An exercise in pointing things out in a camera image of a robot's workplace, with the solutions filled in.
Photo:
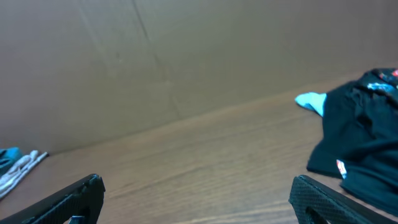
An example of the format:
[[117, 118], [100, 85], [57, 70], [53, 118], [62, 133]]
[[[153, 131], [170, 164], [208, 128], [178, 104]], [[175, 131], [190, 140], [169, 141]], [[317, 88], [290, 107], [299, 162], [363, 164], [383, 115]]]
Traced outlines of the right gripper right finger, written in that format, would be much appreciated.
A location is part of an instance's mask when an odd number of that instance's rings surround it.
[[289, 203], [300, 224], [397, 224], [307, 175], [293, 179]]

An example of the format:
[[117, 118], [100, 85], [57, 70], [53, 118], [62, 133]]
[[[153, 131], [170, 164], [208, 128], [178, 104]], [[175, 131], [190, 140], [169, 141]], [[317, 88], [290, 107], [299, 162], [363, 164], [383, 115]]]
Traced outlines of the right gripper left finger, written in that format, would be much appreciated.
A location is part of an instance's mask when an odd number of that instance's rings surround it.
[[1, 220], [1, 224], [96, 224], [106, 189], [102, 178], [90, 174], [47, 198]]

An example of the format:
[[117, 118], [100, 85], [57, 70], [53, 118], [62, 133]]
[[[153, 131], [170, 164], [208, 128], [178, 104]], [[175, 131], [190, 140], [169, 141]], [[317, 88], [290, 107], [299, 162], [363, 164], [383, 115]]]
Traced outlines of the light blue denim jeans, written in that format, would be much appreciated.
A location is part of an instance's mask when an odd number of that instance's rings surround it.
[[18, 147], [1, 149], [0, 176], [4, 175], [21, 157], [22, 153]]

